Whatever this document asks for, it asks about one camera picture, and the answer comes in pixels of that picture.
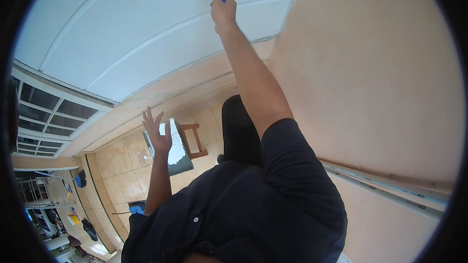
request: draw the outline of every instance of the shoe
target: shoe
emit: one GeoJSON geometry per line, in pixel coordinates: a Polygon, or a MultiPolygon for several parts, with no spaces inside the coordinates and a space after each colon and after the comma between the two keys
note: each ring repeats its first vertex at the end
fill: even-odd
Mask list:
{"type": "Polygon", "coordinates": [[[218,155],[218,158],[216,159],[216,161],[218,162],[218,164],[221,164],[222,162],[224,162],[224,155],[218,155]]]}

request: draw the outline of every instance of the window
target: window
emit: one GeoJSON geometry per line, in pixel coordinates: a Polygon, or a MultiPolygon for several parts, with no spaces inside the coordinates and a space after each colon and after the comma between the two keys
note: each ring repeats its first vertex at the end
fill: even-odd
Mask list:
{"type": "Polygon", "coordinates": [[[112,109],[61,85],[13,67],[19,130],[15,155],[56,158],[79,134],[112,109]]]}

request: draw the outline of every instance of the person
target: person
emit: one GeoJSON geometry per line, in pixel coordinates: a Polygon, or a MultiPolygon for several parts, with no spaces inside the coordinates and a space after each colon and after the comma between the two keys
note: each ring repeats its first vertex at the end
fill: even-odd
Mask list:
{"type": "Polygon", "coordinates": [[[336,262],[347,217],[279,84],[238,28],[234,0],[211,15],[240,96],[222,107],[224,161],[171,194],[170,126],[143,125],[155,148],[145,215],[130,216],[122,262],[336,262]]]}

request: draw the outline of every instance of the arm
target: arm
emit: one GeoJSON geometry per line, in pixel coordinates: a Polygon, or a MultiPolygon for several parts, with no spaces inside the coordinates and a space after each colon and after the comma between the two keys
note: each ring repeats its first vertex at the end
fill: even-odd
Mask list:
{"type": "Polygon", "coordinates": [[[167,169],[167,157],[169,150],[172,147],[171,127],[169,121],[166,121],[166,135],[160,135],[159,124],[161,122],[161,112],[156,121],[153,120],[151,108],[147,108],[148,116],[145,112],[143,115],[143,126],[148,132],[149,139],[155,149],[155,158],[153,160],[153,169],[151,170],[151,179],[149,183],[148,198],[146,199],[145,215],[150,215],[164,201],[172,196],[171,181],[169,179],[169,171],[167,169]]]}
{"type": "Polygon", "coordinates": [[[213,0],[211,15],[233,68],[242,103],[261,139],[271,124],[294,117],[278,82],[238,28],[236,6],[234,0],[213,0]]]}

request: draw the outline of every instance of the white paint residue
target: white paint residue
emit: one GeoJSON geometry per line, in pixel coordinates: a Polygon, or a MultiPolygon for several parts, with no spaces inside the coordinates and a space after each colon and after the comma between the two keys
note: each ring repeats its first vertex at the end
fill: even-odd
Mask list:
{"type": "MultiPolygon", "coordinates": [[[[178,163],[185,155],[184,145],[182,143],[182,138],[179,135],[179,132],[176,127],[174,119],[170,119],[171,122],[171,136],[172,136],[172,147],[169,150],[169,157],[167,159],[167,164],[172,165],[178,163]]],[[[159,125],[159,133],[161,135],[166,135],[164,129],[164,123],[159,125]]]]}

